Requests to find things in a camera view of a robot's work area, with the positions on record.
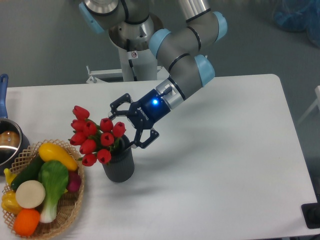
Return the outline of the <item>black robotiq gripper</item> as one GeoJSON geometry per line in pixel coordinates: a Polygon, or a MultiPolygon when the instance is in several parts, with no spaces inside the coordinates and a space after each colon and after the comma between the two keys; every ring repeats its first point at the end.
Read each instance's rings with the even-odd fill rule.
{"type": "Polygon", "coordinates": [[[153,125],[170,112],[165,101],[159,97],[159,93],[152,89],[138,101],[133,102],[129,93],[125,93],[110,104],[108,118],[127,117],[136,129],[134,139],[130,142],[131,148],[147,148],[159,137],[153,125]],[[149,137],[141,141],[144,130],[149,130],[149,137]]]}

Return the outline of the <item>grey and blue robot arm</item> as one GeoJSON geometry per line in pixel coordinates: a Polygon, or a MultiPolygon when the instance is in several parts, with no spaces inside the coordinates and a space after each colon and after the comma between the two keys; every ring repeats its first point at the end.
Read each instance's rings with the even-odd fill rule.
{"type": "Polygon", "coordinates": [[[110,118],[125,116],[135,128],[133,148],[146,148],[158,136],[154,124],[215,77],[200,54],[225,36],[227,21],[206,0],[181,0],[186,27],[173,33],[150,12],[147,0],[83,0],[79,11],[96,33],[108,32],[117,47],[125,82],[155,80],[158,64],[168,77],[142,98],[124,94],[111,103],[110,118]]]}

